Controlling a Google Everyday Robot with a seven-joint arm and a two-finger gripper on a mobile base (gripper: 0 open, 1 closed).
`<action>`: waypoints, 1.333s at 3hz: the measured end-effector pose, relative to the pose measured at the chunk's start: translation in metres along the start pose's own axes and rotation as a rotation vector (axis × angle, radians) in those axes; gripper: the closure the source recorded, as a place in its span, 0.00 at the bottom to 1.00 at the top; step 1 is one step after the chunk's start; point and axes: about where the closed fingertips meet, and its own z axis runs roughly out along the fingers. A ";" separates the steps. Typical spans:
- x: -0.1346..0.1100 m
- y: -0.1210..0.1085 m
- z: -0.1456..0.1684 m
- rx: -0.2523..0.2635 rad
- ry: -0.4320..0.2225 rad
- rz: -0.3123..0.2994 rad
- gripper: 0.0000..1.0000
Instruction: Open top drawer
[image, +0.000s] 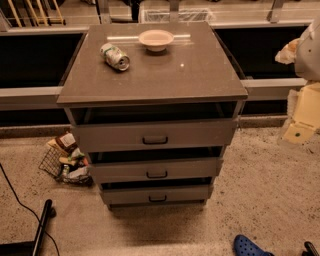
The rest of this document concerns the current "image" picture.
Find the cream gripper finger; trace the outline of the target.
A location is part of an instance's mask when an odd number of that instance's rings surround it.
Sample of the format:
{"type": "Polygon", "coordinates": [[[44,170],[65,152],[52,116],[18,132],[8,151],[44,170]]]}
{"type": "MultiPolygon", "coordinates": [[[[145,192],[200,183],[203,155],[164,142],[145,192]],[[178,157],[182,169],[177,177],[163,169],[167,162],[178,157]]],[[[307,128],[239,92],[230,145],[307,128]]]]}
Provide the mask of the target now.
{"type": "Polygon", "coordinates": [[[320,83],[305,85],[299,91],[290,90],[287,115],[281,139],[292,144],[309,140],[320,128],[320,83]]]}
{"type": "Polygon", "coordinates": [[[291,64],[295,62],[297,46],[299,39],[294,39],[286,44],[275,56],[275,61],[282,64],[291,64]]]}

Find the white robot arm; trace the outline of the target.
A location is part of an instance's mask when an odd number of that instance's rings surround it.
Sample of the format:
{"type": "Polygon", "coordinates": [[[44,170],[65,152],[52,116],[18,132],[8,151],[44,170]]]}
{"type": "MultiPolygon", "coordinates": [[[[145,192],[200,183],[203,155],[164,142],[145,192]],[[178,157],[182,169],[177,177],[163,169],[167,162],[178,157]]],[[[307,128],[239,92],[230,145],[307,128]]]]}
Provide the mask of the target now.
{"type": "Polygon", "coordinates": [[[294,64],[298,77],[306,80],[299,90],[290,90],[287,115],[279,141],[303,144],[320,129],[320,18],[315,18],[297,39],[275,56],[282,64],[294,64]]]}

